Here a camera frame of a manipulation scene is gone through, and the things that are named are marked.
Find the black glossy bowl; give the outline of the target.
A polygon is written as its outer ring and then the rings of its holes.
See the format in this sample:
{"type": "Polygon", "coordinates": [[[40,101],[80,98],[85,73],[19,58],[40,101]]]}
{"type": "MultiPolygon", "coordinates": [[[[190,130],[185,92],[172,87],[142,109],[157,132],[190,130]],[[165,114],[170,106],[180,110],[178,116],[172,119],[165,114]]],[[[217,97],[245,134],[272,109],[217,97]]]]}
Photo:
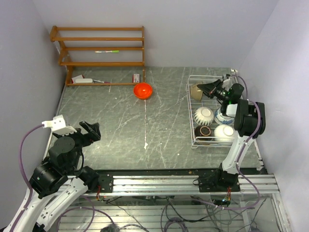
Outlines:
{"type": "Polygon", "coordinates": [[[190,86],[190,97],[191,99],[200,102],[203,97],[203,91],[198,87],[199,84],[202,84],[201,82],[197,82],[190,86]]]}

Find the cream bowl patterned rim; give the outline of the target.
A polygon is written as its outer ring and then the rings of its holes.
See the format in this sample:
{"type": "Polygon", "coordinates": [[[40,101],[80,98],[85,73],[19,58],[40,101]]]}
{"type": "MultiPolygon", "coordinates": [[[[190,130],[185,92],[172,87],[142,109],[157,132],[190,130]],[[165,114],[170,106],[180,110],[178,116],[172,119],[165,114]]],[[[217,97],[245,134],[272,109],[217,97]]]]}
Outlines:
{"type": "Polygon", "coordinates": [[[195,111],[193,118],[198,125],[210,126],[214,121],[214,113],[207,107],[199,107],[195,111]]]}

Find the blue white patterned bowl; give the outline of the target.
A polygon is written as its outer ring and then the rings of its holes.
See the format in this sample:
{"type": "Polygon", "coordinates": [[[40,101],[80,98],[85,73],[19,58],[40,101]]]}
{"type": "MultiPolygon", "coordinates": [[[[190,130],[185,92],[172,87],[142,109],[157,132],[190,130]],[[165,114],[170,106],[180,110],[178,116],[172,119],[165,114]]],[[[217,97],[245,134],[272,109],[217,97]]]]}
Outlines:
{"type": "Polygon", "coordinates": [[[220,110],[221,108],[215,110],[214,121],[219,125],[232,125],[235,119],[233,117],[224,116],[220,110]]]}

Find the dark brown bowl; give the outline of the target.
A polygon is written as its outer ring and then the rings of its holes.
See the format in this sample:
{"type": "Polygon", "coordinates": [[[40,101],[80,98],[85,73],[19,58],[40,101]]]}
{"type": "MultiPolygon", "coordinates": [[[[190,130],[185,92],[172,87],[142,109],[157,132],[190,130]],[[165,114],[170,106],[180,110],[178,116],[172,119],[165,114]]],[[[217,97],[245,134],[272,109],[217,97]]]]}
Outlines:
{"type": "Polygon", "coordinates": [[[213,139],[213,132],[208,126],[197,126],[194,130],[194,134],[199,141],[211,141],[213,139]]]}

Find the orange bowl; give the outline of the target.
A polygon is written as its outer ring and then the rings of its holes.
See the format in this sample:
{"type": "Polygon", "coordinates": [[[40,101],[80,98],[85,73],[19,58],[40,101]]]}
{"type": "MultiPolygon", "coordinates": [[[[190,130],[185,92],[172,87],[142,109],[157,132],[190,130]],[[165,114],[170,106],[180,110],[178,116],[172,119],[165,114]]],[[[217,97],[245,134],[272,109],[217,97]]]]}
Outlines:
{"type": "Polygon", "coordinates": [[[133,88],[134,95],[140,100],[146,100],[151,97],[153,88],[148,83],[138,83],[133,88]]]}

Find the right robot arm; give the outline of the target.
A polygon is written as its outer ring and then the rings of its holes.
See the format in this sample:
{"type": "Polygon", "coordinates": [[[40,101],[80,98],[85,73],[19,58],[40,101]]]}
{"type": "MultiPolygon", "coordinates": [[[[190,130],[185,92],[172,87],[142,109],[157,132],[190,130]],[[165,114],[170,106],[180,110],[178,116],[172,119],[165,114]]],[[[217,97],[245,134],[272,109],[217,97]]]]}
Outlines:
{"type": "Polygon", "coordinates": [[[197,86],[203,94],[212,99],[216,97],[221,103],[221,113],[234,118],[234,130],[237,133],[228,155],[215,170],[212,176],[199,177],[194,184],[201,188],[214,187],[224,191],[238,182],[242,160],[255,139],[264,133],[266,128],[265,105],[262,102],[249,101],[242,98],[248,91],[246,84],[234,83],[230,89],[223,87],[222,80],[197,86]]]}

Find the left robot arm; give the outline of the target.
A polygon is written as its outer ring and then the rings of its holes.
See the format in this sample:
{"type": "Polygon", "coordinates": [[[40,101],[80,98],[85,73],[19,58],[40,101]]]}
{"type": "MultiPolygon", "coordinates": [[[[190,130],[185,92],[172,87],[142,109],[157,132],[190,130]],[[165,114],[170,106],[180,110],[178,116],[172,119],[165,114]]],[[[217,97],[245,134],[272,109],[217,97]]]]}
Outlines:
{"type": "Polygon", "coordinates": [[[66,124],[63,116],[31,129],[50,128],[56,137],[48,156],[27,178],[22,156],[19,169],[28,187],[6,232],[46,232],[64,211],[84,193],[98,188],[99,174],[84,165],[83,148],[101,139],[99,123],[81,121],[80,128],[66,124]]]}

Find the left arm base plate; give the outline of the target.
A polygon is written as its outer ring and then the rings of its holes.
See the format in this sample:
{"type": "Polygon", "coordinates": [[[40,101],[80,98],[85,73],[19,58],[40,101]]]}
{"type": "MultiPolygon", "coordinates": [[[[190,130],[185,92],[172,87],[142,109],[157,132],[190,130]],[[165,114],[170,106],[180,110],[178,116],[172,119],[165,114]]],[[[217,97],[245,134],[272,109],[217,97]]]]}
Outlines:
{"type": "Polygon", "coordinates": [[[114,178],[110,174],[101,174],[98,178],[98,192],[112,193],[114,187],[114,178]]]}

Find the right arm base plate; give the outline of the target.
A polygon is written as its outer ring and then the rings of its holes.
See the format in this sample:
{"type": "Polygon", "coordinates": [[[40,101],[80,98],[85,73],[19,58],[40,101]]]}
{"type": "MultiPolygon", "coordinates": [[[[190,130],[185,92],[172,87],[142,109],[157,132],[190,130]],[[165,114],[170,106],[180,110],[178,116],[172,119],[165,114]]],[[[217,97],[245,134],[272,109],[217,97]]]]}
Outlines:
{"type": "Polygon", "coordinates": [[[235,179],[219,178],[216,176],[201,176],[197,179],[200,192],[227,192],[228,188],[232,192],[239,192],[240,186],[235,179]]]}

